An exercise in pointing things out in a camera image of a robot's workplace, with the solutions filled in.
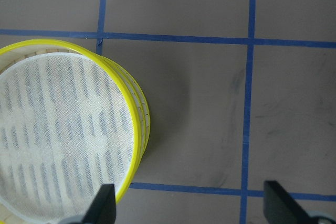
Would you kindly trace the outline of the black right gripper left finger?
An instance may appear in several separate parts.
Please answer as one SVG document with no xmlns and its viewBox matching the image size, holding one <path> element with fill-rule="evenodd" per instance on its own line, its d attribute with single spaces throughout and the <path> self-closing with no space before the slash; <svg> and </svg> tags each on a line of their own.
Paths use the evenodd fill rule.
<svg viewBox="0 0 336 224">
<path fill-rule="evenodd" d="M 103 184 L 83 217 L 82 223 L 114 224 L 116 216 L 114 184 Z"/>
</svg>

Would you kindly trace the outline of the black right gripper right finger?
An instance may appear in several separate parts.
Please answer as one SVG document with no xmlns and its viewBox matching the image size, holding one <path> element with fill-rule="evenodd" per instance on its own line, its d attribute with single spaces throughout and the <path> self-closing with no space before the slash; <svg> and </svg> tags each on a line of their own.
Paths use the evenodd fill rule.
<svg viewBox="0 0 336 224">
<path fill-rule="evenodd" d="M 263 213 L 270 224 L 315 223 L 275 180 L 264 181 Z"/>
</svg>

